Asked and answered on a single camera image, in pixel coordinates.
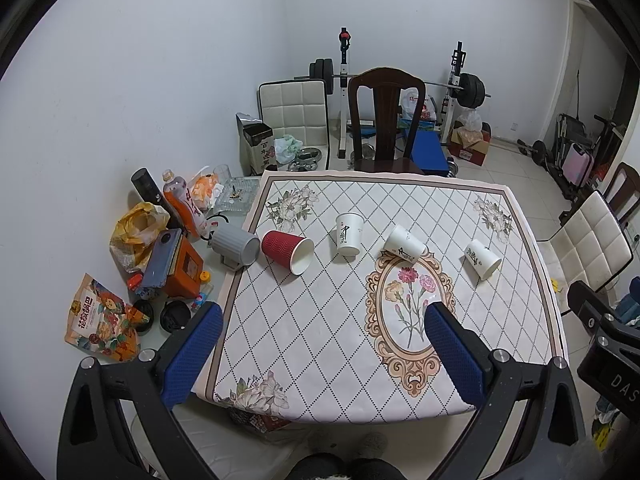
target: barbell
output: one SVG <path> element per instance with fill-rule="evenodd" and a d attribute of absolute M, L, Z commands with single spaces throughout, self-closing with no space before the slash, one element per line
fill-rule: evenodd
<path fill-rule="evenodd" d="M 331 58 L 327 58 L 316 59 L 315 62 L 309 63 L 309 75 L 296 77 L 294 79 L 322 79 L 327 95 L 332 95 L 334 93 L 334 79 L 343 77 L 351 78 L 357 75 L 359 74 L 334 74 L 334 61 Z M 489 94 L 484 93 L 484 83 L 478 76 L 473 74 L 460 74 L 460 85 L 434 83 L 432 81 L 424 81 L 424 83 L 432 86 L 451 88 L 454 91 L 452 92 L 453 97 L 465 108 L 478 108 L 484 102 L 485 97 L 491 97 Z"/>

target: white paper cup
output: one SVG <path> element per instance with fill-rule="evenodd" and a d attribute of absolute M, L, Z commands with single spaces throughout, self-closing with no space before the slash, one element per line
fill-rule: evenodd
<path fill-rule="evenodd" d="M 494 270 L 502 263 L 502 258 L 493 254 L 478 240 L 471 240 L 471 243 L 466 246 L 465 257 L 469 260 L 481 280 L 486 280 L 491 276 Z"/>
<path fill-rule="evenodd" d="M 338 241 L 338 254 L 342 256 L 357 256 L 360 254 L 363 225 L 364 217 L 353 211 L 339 214 L 336 217 L 335 231 Z"/>
<path fill-rule="evenodd" d="M 426 254 L 427 245 L 418 240 L 418 238 L 413 236 L 401 225 L 396 225 L 386 239 L 384 250 L 414 264 L 420 256 Z"/>

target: white plastic bag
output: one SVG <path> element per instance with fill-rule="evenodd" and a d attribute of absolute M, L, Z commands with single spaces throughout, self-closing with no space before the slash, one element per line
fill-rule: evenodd
<path fill-rule="evenodd" d="M 415 88 L 409 88 L 402 96 L 402 118 L 412 120 L 414 118 L 415 104 L 418 100 L 418 90 Z M 433 101 L 430 95 L 424 98 L 424 105 L 422 106 L 422 114 L 420 115 L 421 121 L 435 121 L 436 120 L 436 108 L 433 105 Z"/>
<path fill-rule="evenodd" d="M 472 132 L 482 131 L 482 117 L 480 117 L 478 110 L 465 108 L 465 110 L 459 115 L 458 120 L 467 130 Z"/>
<path fill-rule="evenodd" d="M 302 141 L 290 135 L 285 135 L 281 139 L 275 139 L 273 143 L 276 148 L 276 160 L 278 164 L 289 164 L 296 158 L 296 153 L 302 148 Z"/>

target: ornate brown frame print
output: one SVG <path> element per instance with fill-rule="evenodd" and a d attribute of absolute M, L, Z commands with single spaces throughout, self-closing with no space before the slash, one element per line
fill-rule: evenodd
<path fill-rule="evenodd" d="M 417 397 L 427 385 L 429 376 L 434 376 L 440 371 L 440 359 L 433 346 L 428 346 L 420 352 L 409 352 L 400 348 L 385 326 L 382 316 L 383 287 L 380 285 L 385 283 L 389 272 L 402 261 L 399 256 L 383 252 L 376 260 L 376 270 L 367 276 L 367 315 L 364 329 L 375 338 L 373 348 L 386 365 L 389 375 L 399 378 L 409 395 Z M 453 297 L 451 278 L 442 272 L 442 266 L 433 253 L 427 253 L 419 261 L 438 277 L 437 285 L 442 303 L 455 315 L 456 300 Z"/>

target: pink suitcase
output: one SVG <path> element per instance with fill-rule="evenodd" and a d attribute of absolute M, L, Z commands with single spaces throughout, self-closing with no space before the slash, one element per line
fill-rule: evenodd
<path fill-rule="evenodd" d="M 582 187 L 593 169 L 593 155 L 587 153 L 580 144 L 572 143 L 564 158 L 562 174 L 570 184 Z"/>

